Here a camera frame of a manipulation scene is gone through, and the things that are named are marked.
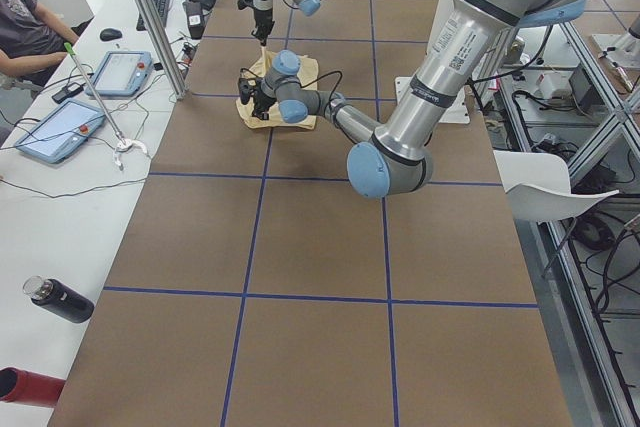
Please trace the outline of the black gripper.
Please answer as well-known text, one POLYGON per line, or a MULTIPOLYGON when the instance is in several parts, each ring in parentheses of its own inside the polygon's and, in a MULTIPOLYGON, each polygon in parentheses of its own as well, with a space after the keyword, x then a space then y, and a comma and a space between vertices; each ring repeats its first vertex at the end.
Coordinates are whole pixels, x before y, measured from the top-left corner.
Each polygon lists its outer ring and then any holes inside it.
POLYGON ((265 94, 261 87, 256 87, 253 93, 253 116, 268 116, 274 105, 274 98, 265 94))
POLYGON ((253 13, 255 27, 252 31, 252 36, 260 37, 260 45, 266 46, 274 27, 273 9, 260 10, 254 8, 253 13))

